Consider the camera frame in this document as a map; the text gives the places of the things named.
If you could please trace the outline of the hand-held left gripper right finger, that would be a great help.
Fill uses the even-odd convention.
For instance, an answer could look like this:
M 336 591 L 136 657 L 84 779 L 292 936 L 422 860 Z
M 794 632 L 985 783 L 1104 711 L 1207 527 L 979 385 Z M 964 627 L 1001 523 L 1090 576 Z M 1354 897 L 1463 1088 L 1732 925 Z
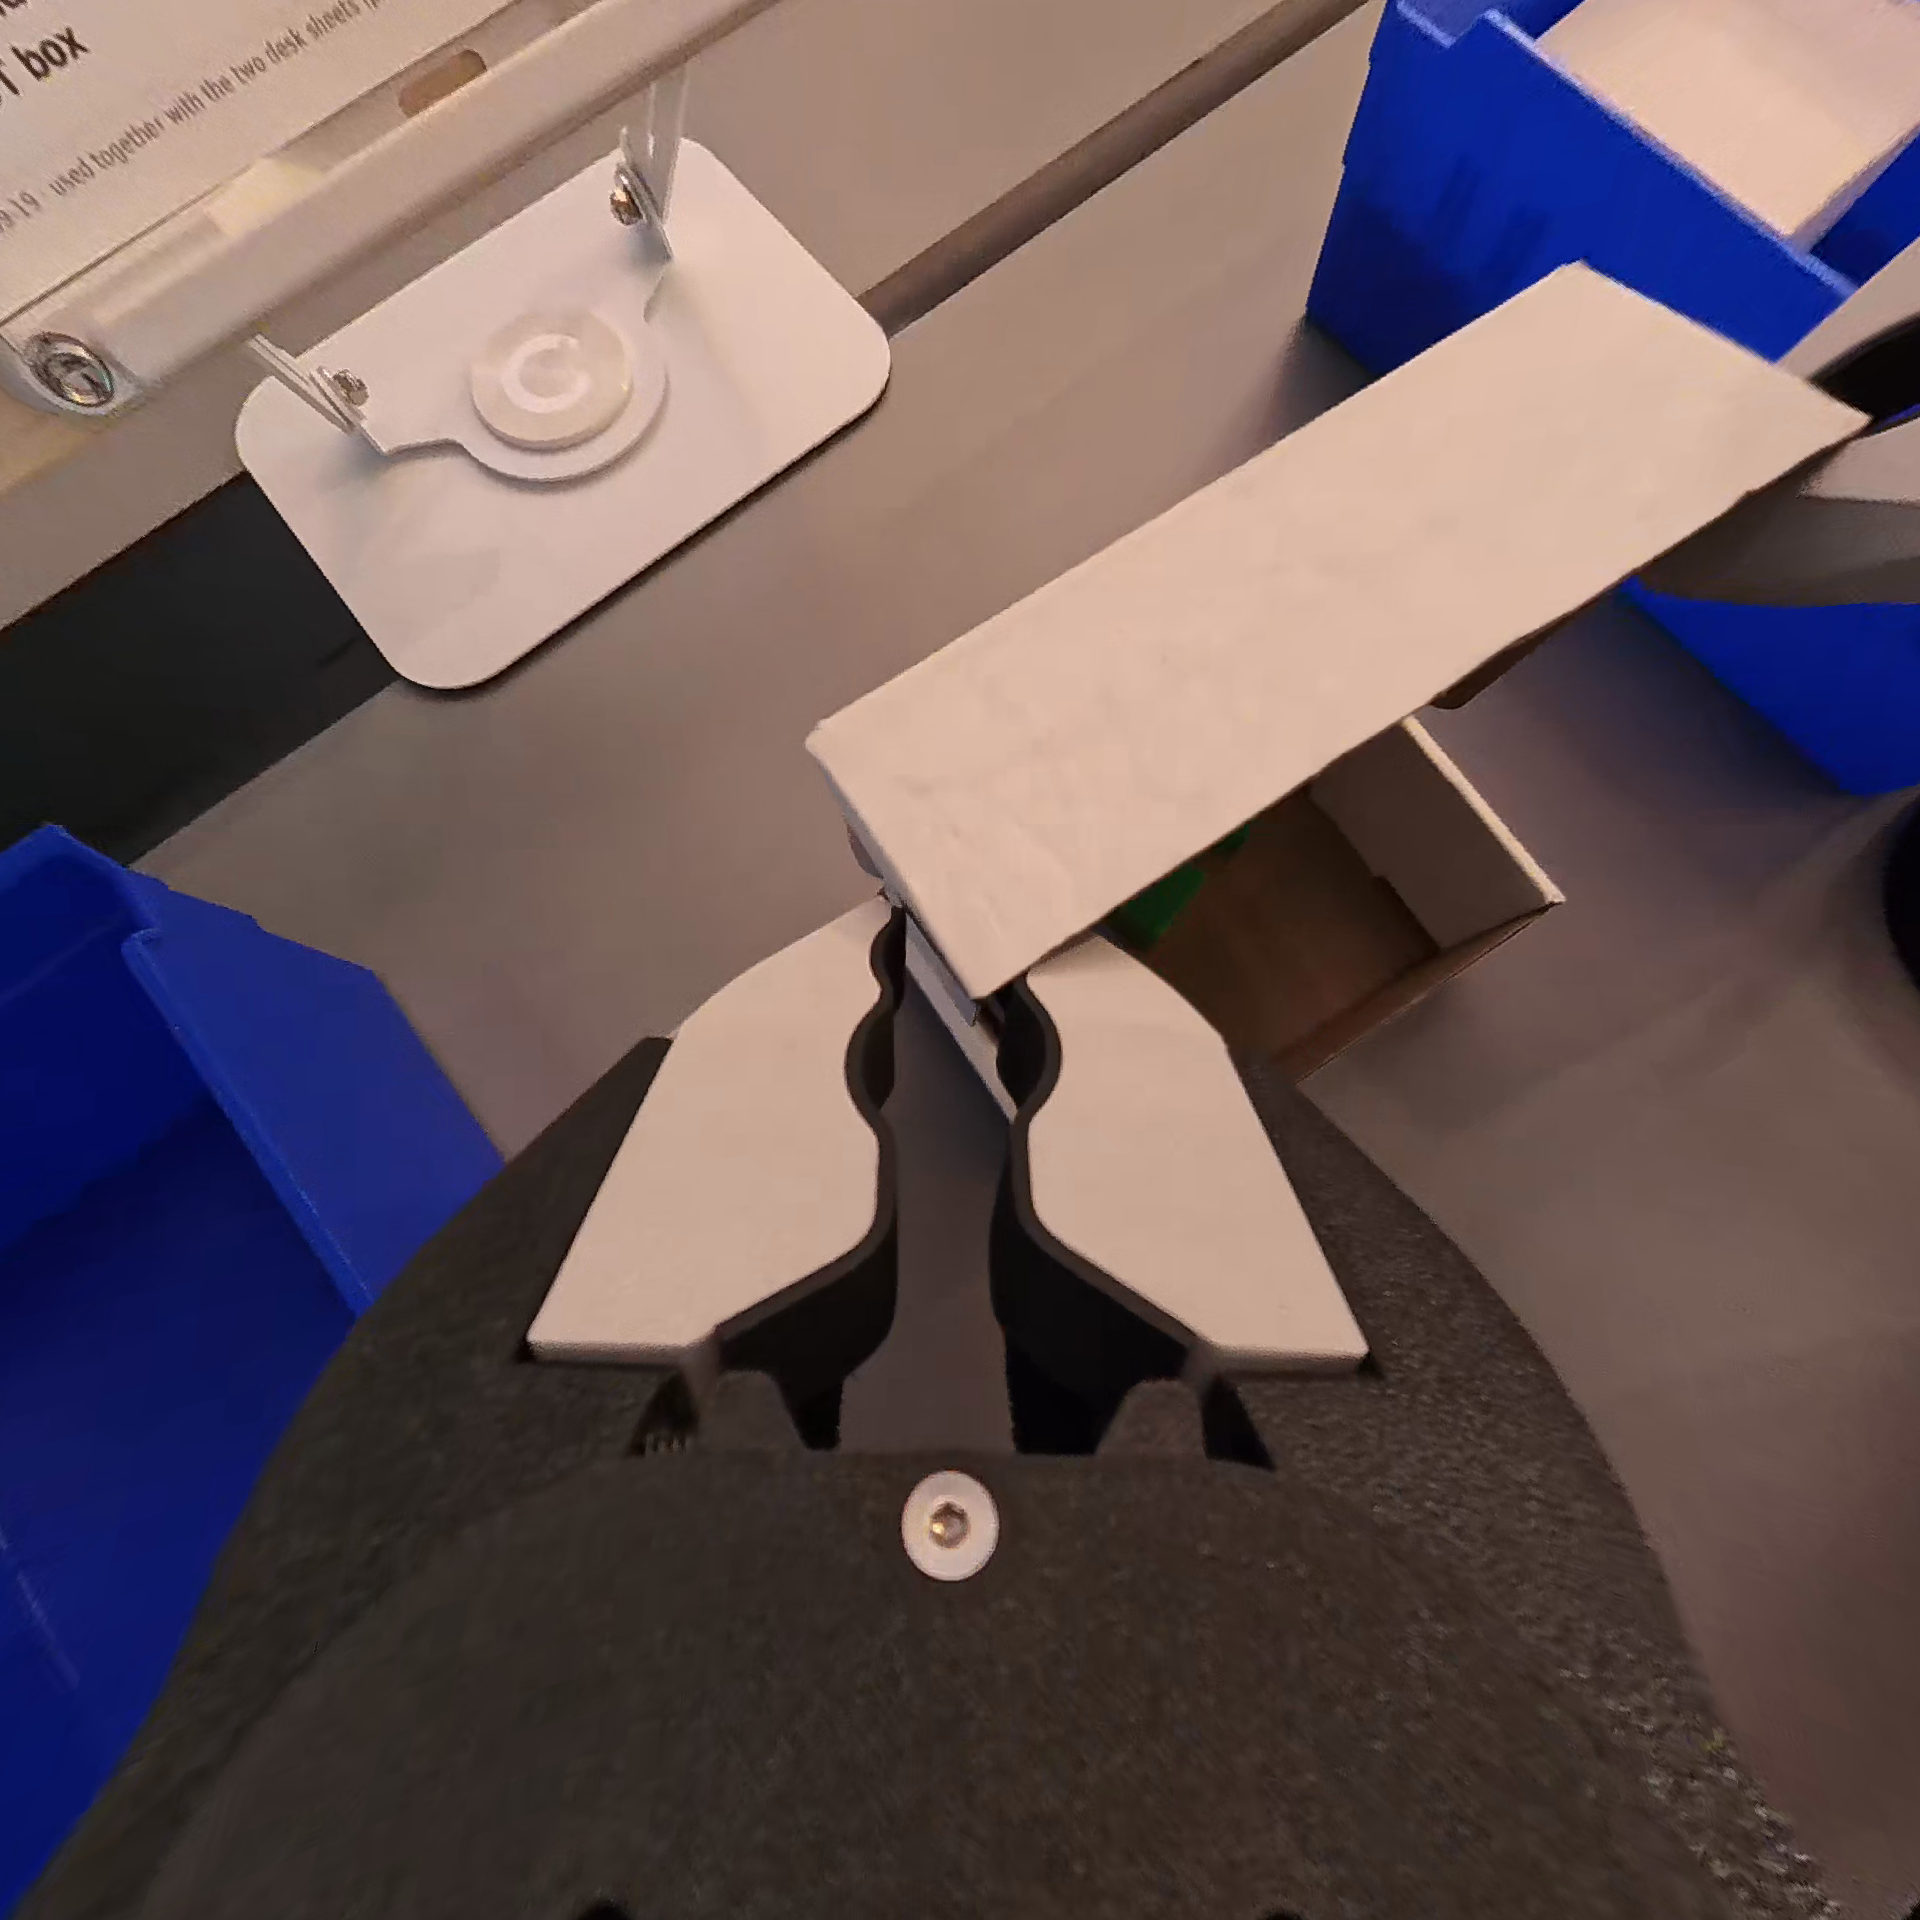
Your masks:
M 1345 1377 L 1369 1343 L 1228 1042 L 1086 938 L 1003 1002 L 1016 1187 L 1041 1249 L 1234 1377 Z

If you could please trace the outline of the green cube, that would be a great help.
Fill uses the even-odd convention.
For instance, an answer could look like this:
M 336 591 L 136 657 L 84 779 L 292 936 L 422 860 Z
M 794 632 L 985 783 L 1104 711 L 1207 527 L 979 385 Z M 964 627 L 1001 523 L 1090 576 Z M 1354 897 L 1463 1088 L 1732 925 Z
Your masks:
M 1212 873 L 1247 843 L 1249 832 L 1249 824 L 1228 832 L 1121 904 L 1103 923 L 1108 938 L 1135 954 L 1150 954 L 1194 905 Z

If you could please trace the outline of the white sign stand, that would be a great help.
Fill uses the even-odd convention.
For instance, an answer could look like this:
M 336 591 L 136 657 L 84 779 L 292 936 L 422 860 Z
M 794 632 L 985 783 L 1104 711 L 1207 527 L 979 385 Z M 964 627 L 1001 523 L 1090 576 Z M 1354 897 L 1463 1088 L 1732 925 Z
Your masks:
M 769 5 L 503 5 L 6 319 L 6 621 L 238 464 L 412 683 L 491 681 L 891 354 L 684 138 Z

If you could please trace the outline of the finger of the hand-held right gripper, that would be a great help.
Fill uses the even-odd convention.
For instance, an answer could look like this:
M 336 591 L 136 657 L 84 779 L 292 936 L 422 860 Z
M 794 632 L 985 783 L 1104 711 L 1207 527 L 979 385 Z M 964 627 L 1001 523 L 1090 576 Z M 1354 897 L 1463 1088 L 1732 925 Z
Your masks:
M 1835 449 L 1647 564 L 1640 586 L 1739 609 L 1914 609 L 1918 442 Z
M 1862 413 L 1870 435 L 1916 419 L 1916 285 L 1865 283 L 1787 349 L 1786 370 Z

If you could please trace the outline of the printed instruction sheet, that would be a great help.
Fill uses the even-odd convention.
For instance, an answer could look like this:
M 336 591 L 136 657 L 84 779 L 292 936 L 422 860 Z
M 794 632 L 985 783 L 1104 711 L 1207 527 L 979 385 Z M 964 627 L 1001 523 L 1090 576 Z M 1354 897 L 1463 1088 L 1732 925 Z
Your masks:
M 6 319 L 502 9 L 6 3 Z

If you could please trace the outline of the black mat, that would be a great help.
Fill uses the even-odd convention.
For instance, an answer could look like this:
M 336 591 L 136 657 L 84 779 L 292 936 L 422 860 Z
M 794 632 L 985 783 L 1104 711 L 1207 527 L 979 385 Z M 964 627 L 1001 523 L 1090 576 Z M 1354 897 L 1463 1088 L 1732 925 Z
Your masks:
M 6 628 L 2 845 L 142 858 L 395 679 L 234 477 Z

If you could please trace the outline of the white cardboard box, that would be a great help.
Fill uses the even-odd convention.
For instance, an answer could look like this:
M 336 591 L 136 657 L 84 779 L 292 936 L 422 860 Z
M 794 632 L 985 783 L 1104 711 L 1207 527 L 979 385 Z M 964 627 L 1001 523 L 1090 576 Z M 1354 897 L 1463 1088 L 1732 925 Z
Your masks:
M 808 739 L 1006 1114 L 990 991 L 1195 861 L 1144 962 L 1302 1080 L 1559 890 L 1418 711 L 1870 413 L 1564 268 Z
M 1910 3 L 1584 3 L 1540 47 L 1796 244 L 1834 228 L 1918 125 Z

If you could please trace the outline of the blue plastic bin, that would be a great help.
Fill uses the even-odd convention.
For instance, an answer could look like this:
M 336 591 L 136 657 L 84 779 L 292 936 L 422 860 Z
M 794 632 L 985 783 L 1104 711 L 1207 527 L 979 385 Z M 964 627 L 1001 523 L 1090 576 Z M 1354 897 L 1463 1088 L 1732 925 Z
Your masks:
M 1547 58 L 1572 5 L 1385 5 L 1308 319 L 1375 376 L 1582 261 L 1769 359 L 1918 228 L 1916 138 L 1801 248 Z M 1622 591 L 1849 794 L 1918 779 L 1914 609 L 1736 609 Z
M 6 850 L 6 1914 L 313 1384 L 502 1167 L 372 972 L 54 825 Z

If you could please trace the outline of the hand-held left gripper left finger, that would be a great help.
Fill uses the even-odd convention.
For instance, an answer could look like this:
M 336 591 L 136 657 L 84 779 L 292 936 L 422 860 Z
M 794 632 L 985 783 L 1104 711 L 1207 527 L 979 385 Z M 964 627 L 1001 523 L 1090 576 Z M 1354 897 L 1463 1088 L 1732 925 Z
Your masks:
M 881 1107 L 860 1026 L 891 1037 L 886 897 L 712 995 L 672 1036 L 526 1343 L 538 1361 L 716 1351 L 881 1225 Z

